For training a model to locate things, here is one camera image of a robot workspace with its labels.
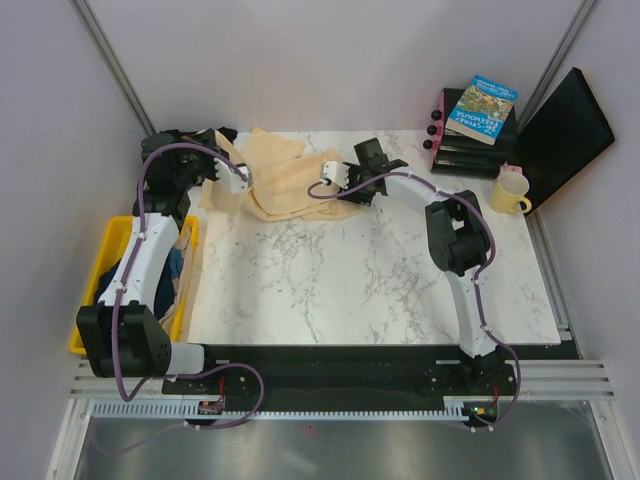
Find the cream yellow t-shirt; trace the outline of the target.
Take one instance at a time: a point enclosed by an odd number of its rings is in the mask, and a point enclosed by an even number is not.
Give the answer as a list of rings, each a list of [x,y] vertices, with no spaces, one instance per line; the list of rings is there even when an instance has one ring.
[[[254,128],[245,144],[236,148],[218,129],[217,145],[235,164],[246,164],[253,175],[253,186],[246,194],[231,194],[220,182],[203,182],[200,206],[235,215],[244,210],[260,220],[275,222],[300,217],[307,221],[342,220],[364,208],[338,199],[318,200],[308,188],[320,180],[322,165],[342,162],[333,148],[306,155],[302,141]]]

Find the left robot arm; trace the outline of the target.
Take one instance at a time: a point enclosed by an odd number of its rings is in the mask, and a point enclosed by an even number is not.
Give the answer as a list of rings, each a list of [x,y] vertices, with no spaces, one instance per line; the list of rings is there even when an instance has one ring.
[[[187,255],[176,243],[184,228],[188,192],[217,180],[228,160],[216,130],[167,130],[141,143],[131,230],[122,256],[99,275],[94,297],[79,308],[76,326],[92,373],[126,378],[184,376],[198,393],[219,382],[219,369],[198,344],[170,338],[169,315],[179,305]]]

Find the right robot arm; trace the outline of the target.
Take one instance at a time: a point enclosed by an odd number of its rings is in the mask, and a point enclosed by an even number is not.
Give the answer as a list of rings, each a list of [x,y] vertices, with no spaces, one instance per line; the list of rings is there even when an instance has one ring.
[[[397,199],[425,215],[428,252],[444,272],[451,289],[459,327],[458,344],[469,362],[458,368],[458,381],[467,392],[483,392],[494,381],[486,362],[496,349],[519,358],[488,325],[481,297],[481,275],[496,256],[493,234],[470,190],[451,193],[415,174],[402,160],[391,160],[379,140],[354,146],[358,162],[339,169],[331,181],[340,187],[338,197],[369,206],[377,196]]]

